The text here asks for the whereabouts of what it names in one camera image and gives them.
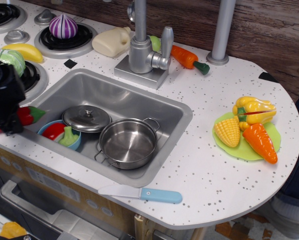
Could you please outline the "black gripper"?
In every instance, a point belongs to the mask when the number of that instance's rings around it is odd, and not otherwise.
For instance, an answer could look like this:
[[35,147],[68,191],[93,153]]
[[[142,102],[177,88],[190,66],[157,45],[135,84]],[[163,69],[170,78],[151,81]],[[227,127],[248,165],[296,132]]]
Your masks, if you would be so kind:
[[17,113],[25,98],[24,85],[14,66],[0,65],[0,130],[7,136],[24,130]]

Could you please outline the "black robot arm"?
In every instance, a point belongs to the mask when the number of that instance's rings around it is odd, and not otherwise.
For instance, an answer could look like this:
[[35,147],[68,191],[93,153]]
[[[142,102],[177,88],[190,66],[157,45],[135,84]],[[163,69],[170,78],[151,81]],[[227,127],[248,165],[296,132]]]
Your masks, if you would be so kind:
[[8,136],[23,131],[17,115],[23,100],[24,86],[14,66],[0,62],[0,130]]

